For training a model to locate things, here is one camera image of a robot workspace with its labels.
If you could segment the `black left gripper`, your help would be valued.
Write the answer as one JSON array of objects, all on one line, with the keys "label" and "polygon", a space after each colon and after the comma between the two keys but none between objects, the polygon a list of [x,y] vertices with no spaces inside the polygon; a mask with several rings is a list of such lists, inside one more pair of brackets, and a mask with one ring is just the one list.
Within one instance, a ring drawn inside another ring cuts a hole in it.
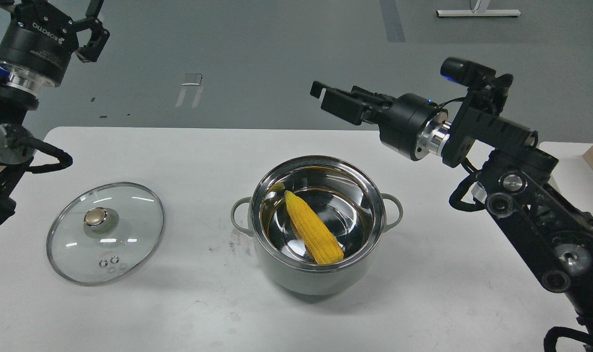
[{"label": "black left gripper", "polygon": [[[103,4],[91,0],[85,18],[76,22],[46,0],[0,0],[0,8],[10,14],[0,63],[37,74],[45,85],[60,86],[73,51],[82,63],[97,62],[110,38],[99,19]],[[90,39],[79,47],[76,33],[84,30],[90,31]]]}]

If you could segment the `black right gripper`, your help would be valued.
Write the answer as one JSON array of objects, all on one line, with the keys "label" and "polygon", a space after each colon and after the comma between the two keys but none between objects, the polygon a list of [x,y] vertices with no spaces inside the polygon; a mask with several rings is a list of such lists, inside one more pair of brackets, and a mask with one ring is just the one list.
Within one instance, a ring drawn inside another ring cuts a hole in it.
[{"label": "black right gripper", "polygon": [[322,110],[346,122],[377,125],[380,141],[412,161],[430,153],[428,139],[448,121],[446,109],[413,93],[394,98],[358,86],[347,92],[314,81],[309,94],[322,100]]}]

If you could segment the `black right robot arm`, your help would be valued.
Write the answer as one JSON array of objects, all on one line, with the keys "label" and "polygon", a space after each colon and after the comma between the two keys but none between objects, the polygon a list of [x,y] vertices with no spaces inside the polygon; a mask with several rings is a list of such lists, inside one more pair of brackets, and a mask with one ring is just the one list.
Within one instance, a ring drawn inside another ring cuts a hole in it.
[{"label": "black right robot arm", "polygon": [[411,160],[437,154],[449,167],[464,167],[468,176],[451,194],[451,207],[486,210],[540,285],[564,293],[586,328],[551,328],[544,350],[569,338],[593,352],[593,216],[549,184],[558,160],[538,149],[538,133],[501,116],[511,74],[454,57],[444,60],[440,74],[467,88],[451,121],[444,103],[411,93],[395,98],[313,82],[310,95],[346,122],[377,125],[380,141]]}]

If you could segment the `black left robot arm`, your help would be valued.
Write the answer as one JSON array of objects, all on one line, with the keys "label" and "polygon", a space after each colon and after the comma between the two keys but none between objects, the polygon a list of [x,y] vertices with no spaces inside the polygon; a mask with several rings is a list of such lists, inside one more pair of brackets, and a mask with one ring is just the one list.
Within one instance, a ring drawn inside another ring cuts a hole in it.
[{"label": "black left robot arm", "polygon": [[0,43],[0,226],[15,214],[11,193],[25,173],[43,174],[70,167],[64,150],[35,138],[23,126],[39,106],[43,87],[59,87],[75,54],[94,63],[110,33],[91,0],[85,16],[73,20],[47,0],[0,0],[10,22]]}]

